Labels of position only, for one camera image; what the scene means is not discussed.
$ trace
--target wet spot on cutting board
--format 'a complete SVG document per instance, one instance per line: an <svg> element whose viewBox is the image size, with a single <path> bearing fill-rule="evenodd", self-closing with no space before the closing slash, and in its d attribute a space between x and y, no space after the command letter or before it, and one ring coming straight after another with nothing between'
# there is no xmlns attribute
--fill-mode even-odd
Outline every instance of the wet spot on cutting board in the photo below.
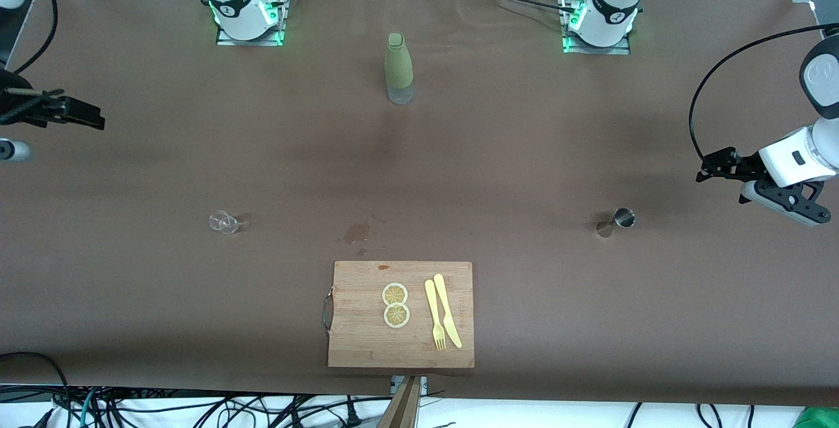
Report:
<svg viewBox="0 0 839 428"><path fill-rule="evenodd" d="M369 236L370 223L365 220L362 223L356 223L355 225L350 225L350 227L347 228L347 233L344 235L344 242L347 244L366 242Z"/></svg>

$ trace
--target knife blade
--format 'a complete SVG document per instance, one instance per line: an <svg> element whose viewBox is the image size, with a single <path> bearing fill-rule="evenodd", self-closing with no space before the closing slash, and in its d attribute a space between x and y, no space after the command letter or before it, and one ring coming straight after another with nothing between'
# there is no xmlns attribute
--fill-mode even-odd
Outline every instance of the knife blade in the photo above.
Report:
<svg viewBox="0 0 839 428"><path fill-rule="evenodd" d="M443 327L456 347L463 347L461 338L458 336L458 329L455 327L455 320L452 318L452 309L449 308L449 296L446 293L446 281L443 280L443 275L434 275L434 285L437 287L440 302L443 303L443 311L446 312L446 316L443 317Z"/></svg>

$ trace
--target lime slice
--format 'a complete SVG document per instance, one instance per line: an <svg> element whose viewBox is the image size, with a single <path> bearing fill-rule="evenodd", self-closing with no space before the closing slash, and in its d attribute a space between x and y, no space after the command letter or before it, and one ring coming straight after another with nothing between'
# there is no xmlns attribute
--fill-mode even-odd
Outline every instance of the lime slice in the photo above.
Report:
<svg viewBox="0 0 839 428"><path fill-rule="evenodd" d="M393 284L384 286L384 290L381 291L381 299L388 305L390 303L405 303L408 301L408 290L405 285L393 282Z"/></svg>
<svg viewBox="0 0 839 428"><path fill-rule="evenodd" d="M391 328L401 328L408 323L411 311L403 303L390 303L384 309L384 322Z"/></svg>

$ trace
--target brown table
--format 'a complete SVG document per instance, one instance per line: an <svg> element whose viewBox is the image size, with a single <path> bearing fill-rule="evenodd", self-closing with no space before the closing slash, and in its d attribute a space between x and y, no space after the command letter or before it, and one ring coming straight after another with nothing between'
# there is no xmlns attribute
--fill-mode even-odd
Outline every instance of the brown table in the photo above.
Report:
<svg viewBox="0 0 839 428"><path fill-rule="evenodd" d="M429 378L447 396L839 399L839 225L696 184L686 128L701 76L813 24L806 5L643 0L633 54L591 57L510 1L295 0L278 49L215 46L198 0L59 1L25 75L107 129L3 129L33 159L0 168L0 350L50 354L72 384L385 393L391 371L326 367L332 262L467 260L476 363ZM36 0L13 66L49 27ZM416 70L402 107L381 68L396 30ZM817 40L722 69L698 105L705 150L812 123L797 75ZM839 209L836 184L821 201ZM619 206L637 227L596 237ZM216 209L252 227L211 231Z"/></svg>

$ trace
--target cutting board handle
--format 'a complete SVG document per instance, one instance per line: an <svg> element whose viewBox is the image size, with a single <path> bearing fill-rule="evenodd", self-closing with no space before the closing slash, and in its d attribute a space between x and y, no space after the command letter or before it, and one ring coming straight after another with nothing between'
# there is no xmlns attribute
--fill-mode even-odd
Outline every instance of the cutting board handle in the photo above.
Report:
<svg viewBox="0 0 839 428"><path fill-rule="evenodd" d="M332 315L335 309L329 311L332 303L332 287L329 288L329 294L326 294L326 299L323 299L323 328L326 330L326 335L329 336L332 332Z"/></svg>

